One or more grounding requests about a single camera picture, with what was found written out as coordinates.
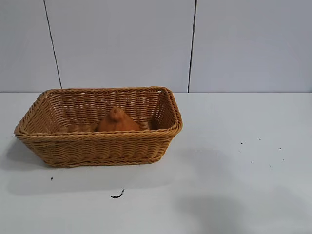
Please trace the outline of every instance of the basket side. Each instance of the basket side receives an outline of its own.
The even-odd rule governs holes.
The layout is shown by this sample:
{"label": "basket side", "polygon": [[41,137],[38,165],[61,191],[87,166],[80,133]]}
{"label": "basket side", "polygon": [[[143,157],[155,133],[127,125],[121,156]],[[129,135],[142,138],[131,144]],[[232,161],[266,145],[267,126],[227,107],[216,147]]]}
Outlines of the basket side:
{"label": "basket side", "polygon": [[172,137],[82,142],[32,142],[27,147],[54,167],[132,165],[157,162]]}

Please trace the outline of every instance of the woven basket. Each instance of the woven basket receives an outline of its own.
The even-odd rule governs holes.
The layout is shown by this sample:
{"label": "woven basket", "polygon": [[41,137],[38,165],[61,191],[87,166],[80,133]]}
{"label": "woven basket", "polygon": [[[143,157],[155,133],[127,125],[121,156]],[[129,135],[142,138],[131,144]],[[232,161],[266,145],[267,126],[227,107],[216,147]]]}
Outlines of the woven basket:
{"label": "woven basket", "polygon": [[[114,106],[140,131],[95,132]],[[167,88],[54,89],[38,97],[14,134],[47,164],[76,167],[156,162],[181,129]]]}

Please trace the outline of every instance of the orange object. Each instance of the orange object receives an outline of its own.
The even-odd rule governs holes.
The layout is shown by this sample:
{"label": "orange object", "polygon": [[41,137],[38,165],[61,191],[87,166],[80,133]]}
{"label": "orange object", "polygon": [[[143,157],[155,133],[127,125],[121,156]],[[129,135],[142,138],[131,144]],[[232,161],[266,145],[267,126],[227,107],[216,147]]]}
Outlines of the orange object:
{"label": "orange object", "polygon": [[99,132],[139,131],[139,125],[133,121],[122,109],[114,107],[99,123]]}

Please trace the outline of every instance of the rectangular basket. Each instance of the rectangular basket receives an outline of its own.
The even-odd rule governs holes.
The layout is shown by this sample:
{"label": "rectangular basket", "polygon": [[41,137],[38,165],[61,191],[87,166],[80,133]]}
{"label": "rectangular basket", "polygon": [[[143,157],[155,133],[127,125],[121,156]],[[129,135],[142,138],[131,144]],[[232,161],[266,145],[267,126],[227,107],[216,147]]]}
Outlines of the rectangular basket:
{"label": "rectangular basket", "polygon": [[[95,132],[117,106],[140,131]],[[54,89],[42,93],[14,134],[55,167],[153,163],[182,129],[173,93],[163,87]]]}

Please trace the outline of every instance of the white wall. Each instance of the white wall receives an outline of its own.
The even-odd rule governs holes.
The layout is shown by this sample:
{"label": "white wall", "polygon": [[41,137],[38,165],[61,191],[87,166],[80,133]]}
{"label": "white wall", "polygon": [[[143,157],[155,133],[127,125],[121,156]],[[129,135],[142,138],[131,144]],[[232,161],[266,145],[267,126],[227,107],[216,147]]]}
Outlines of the white wall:
{"label": "white wall", "polygon": [[59,88],[42,0],[0,1],[0,92]]}
{"label": "white wall", "polygon": [[47,0],[62,86],[186,92],[194,0]]}
{"label": "white wall", "polygon": [[310,92],[312,0],[198,0],[191,92]]}

